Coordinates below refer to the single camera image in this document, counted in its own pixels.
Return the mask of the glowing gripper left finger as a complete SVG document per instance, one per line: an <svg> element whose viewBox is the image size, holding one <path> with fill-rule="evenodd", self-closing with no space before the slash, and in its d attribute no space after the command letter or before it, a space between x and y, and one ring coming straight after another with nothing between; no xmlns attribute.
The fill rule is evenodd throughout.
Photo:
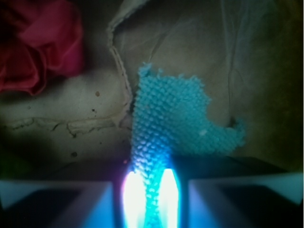
<svg viewBox="0 0 304 228"><path fill-rule="evenodd" d="M121 172L114 177L114 226L143 228L146 196L143 179L134 171Z"/></svg>

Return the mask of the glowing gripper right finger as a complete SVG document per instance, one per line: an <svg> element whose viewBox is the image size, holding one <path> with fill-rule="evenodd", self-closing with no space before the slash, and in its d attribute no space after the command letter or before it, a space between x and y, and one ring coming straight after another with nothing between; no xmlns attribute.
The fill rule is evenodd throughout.
<svg viewBox="0 0 304 228"><path fill-rule="evenodd" d="M188 193L186 177L178 169L165 169L159 192L159 213L163 228L188 227Z"/></svg>

